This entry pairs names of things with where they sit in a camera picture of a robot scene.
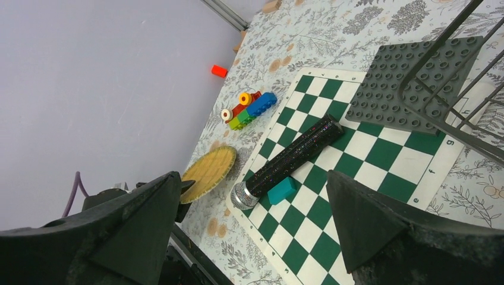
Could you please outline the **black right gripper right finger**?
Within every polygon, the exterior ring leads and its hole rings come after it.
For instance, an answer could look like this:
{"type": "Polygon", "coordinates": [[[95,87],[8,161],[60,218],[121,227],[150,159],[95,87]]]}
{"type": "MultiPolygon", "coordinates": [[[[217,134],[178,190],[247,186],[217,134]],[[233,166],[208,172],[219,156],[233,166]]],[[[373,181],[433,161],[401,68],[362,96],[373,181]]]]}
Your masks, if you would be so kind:
{"type": "Polygon", "coordinates": [[[356,284],[502,284],[503,231],[439,217],[334,170],[327,195],[356,284]]]}

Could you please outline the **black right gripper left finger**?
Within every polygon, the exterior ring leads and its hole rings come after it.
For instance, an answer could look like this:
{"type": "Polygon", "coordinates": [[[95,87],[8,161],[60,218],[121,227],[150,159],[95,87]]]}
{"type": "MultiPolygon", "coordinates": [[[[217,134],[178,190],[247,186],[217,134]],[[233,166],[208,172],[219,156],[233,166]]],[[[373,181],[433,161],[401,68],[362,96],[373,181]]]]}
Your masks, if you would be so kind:
{"type": "Polygon", "coordinates": [[[1,232],[1,283],[157,284],[181,188],[169,172],[42,227],[1,232]]]}

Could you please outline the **yellow woven plate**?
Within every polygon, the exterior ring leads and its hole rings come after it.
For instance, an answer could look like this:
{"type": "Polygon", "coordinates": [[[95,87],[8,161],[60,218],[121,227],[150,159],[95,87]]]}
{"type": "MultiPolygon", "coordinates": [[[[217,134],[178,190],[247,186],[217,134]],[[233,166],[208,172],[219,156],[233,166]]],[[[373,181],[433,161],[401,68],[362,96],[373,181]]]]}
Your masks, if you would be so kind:
{"type": "Polygon", "coordinates": [[[208,152],[193,163],[181,179],[195,183],[181,194],[180,203],[192,203],[217,187],[233,167],[236,156],[236,149],[225,145],[208,152]]]}

